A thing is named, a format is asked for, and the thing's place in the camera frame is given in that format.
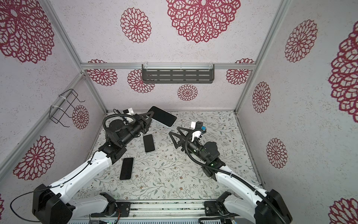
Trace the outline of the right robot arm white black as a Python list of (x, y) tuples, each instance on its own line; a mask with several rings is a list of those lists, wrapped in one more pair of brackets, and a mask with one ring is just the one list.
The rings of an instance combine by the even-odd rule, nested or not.
[(169, 136), (175, 148), (181, 148), (189, 159), (202, 167), (207, 177), (231, 189), (215, 202), (221, 218), (240, 216), (253, 224), (290, 224), (293, 217), (282, 196), (257, 187), (236, 174), (221, 159), (217, 143), (200, 139), (206, 128), (199, 122), (195, 129), (177, 128)]

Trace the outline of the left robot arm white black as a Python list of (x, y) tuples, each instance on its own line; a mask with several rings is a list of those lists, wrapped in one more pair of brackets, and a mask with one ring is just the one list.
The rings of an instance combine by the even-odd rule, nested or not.
[(149, 130), (154, 113), (106, 116), (103, 121), (106, 141), (93, 156), (62, 179), (49, 186), (39, 185), (33, 192), (32, 214), (42, 224), (66, 224), (90, 214), (114, 216), (116, 200), (108, 193), (74, 200), (73, 196), (97, 174), (115, 164), (127, 151), (126, 146)]

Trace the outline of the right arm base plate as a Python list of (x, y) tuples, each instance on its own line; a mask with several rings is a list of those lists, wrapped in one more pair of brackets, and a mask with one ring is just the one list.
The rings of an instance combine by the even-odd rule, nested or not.
[(205, 201), (204, 209), (207, 217), (225, 216), (230, 213), (222, 202), (217, 201)]

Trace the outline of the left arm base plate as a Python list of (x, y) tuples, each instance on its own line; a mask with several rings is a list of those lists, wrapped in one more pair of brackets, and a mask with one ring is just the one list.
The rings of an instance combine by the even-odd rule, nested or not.
[(90, 217), (128, 217), (130, 208), (131, 202), (109, 203), (103, 212), (92, 213)]

